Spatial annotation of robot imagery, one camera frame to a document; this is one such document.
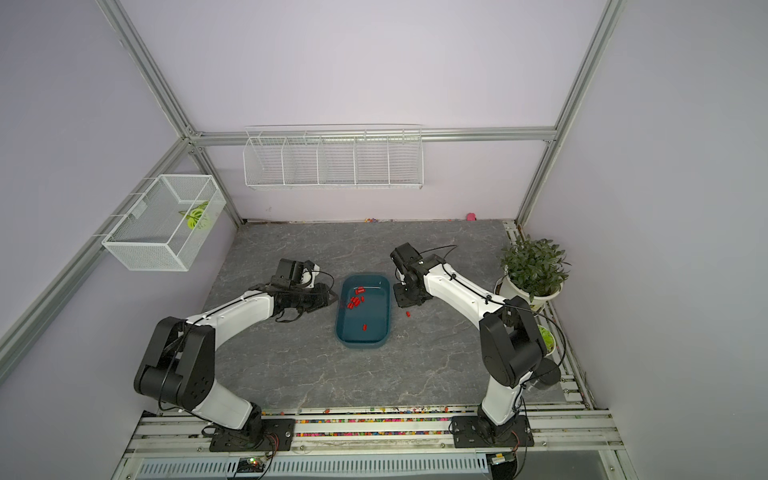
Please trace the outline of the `teal plastic storage box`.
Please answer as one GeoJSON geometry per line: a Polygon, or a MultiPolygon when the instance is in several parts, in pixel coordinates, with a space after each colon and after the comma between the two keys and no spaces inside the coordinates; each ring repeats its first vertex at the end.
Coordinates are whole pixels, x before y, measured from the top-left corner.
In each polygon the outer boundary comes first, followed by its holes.
{"type": "Polygon", "coordinates": [[[374,349],[381,347],[391,330],[390,281],[381,274],[359,273],[348,276],[342,283],[335,332],[341,344],[350,349],[374,349]],[[358,287],[365,292],[355,294],[358,287]],[[365,301],[355,309],[348,309],[352,297],[364,297],[365,301]]]}

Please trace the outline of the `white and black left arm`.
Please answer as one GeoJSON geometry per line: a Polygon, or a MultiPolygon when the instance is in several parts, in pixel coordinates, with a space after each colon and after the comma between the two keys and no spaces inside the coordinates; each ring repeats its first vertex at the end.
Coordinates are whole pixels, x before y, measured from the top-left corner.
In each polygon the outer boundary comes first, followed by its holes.
{"type": "Polygon", "coordinates": [[[160,320],[133,381],[145,397],[181,408],[234,431],[260,429],[260,408],[216,379],[216,351],[248,328],[294,310],[298,316],[338,299],[325,283],[281,288],[258,285],[234,300],[188,318],[160,320]]]}

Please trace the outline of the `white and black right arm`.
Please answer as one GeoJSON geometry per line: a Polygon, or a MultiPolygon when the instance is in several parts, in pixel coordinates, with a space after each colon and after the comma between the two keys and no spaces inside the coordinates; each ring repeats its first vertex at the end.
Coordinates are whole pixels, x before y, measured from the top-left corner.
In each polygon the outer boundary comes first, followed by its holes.
{"type": "Polygon", "coordinates": [[[505,298],[460,275],[450,264],[428,259],[393,261],[398,306],[407,308],[439,299],[477,328],[483,365],[489,374],[478,417],[495,431],[509,429],[519,416],[524,384],[552,354],[556,342],[546,340],[529,303],[505,298]]]}

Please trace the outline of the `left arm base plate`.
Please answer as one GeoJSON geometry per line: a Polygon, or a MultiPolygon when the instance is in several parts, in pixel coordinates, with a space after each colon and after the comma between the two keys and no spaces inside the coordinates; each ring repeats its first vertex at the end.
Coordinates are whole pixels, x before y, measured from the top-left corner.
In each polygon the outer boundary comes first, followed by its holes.
{"type": "Polygon", "coordinates": [[[290,417],[260,418],[241,430],[216,425],[210,439],[210,452],[282,452],[291,449],[296,422],[290,417]]]}

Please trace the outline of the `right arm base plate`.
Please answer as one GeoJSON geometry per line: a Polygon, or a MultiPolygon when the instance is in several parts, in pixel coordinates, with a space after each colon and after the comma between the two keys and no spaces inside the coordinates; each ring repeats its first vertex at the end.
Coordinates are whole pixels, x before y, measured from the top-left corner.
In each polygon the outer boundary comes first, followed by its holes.
{"type": "Polygon", "coordinates": [[[514,416],[502,425],[480,415],[454,416],[448,426],[455,448],[533,447],[535,441],[528,417],[514,416]]]}

